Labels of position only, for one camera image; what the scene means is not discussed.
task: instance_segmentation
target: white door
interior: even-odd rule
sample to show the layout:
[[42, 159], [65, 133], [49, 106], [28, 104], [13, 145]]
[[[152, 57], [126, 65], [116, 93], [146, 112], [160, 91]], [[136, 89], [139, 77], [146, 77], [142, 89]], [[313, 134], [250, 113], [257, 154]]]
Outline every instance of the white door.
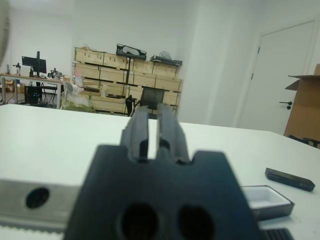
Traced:
[[262, 36], [255, 70], [239, 128], [283, 135], [290, 116], [288, 104], [296, 92], [285, 88], [296, 81], [288, 75], [305, 74], [315, 22]]

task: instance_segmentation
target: chair backrest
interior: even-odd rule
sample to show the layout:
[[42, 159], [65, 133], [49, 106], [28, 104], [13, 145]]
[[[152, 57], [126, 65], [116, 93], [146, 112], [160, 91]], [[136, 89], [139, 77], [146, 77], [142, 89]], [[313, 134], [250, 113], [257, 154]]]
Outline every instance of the chair backrest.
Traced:
[[147, 106], [149, 109], [157, 110], [158, 104], [162, 104], [164, 101], [165, 90], [144, 87], [140, 100], [140, 106]]

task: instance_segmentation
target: metal plate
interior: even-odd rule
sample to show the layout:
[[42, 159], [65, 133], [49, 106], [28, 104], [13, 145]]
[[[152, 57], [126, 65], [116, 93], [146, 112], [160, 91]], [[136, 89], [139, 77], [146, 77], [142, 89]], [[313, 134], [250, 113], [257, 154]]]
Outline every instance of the metal plate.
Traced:
[[78, 186], [0, 180], [0, 225], [63, 233], [79, 190]]

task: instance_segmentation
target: computer monitor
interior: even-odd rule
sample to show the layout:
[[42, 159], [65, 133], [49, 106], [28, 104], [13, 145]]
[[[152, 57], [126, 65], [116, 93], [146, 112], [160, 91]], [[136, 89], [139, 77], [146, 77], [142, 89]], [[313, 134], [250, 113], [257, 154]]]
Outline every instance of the computer monitor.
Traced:
[[22, 56], [22, 65], [33, 68], [34, 72], [37, 72], [37, 77], [40, 77], [39, 73], [47, 73], [46, 60], [40, 59], [40, 52], [37, 52], [37, 57]]
[[164, 101], [165, 91], [162, 89], [144, 87], [140, 100], [140, 106], [147, 106], [148, 109], [157, 110], [158, 104]]

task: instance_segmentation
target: desk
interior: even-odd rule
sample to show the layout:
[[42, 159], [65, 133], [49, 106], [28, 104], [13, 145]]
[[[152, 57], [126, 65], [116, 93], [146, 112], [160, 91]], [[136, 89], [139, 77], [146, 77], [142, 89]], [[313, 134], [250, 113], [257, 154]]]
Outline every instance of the desk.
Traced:
[[[37, 78], [37, 77], [29, 77], [29, 76], [18, 76], [13, 74], [0, 74], [1, 85], [2, 85], [2, 92], [5, 93], [6, 89], [6, 79], [14, 81], [14, 100], [18, 102], [18, 91], [17, 91], [17, 81], [16, 80], [25, 80], [25, 81], [35, 81], [45, 84], [56, 84], [57, 85], [57, 94], [56, 94], [56, 109], [60, 109], [60, 101], [61, 101], [61, 85], [63, 84], [62, 81], [52, 79], [52, 78]], [[2, 95], [3, 102], [6, 102], [6, 94]]]
[[[97, 146], [118, 145], [129, 120], [16, 104], [0, 106], [0, 116], [0, 177], [65, 185], [83, 184]], [[189, 123], [181, 126], [190, 156], [198, 150], [224, 152], [240, 185], [269, 185], [295, 203], [291, 216], [261, 222], [261, 228], [289, 228], [296, 240], [320, 239], [319, 149], [268, 131]], [[34, 129], [45, 130], [49, 137], [39, 138]], [[156, 156], [156, 132], [157, 121], [149, 120], [150, 158]], [[311, 179], [315, 189], [310, 193], [270, 181], [265, 177], [267, 167]], [[0, 227], [0, 239], [61, 238]]]

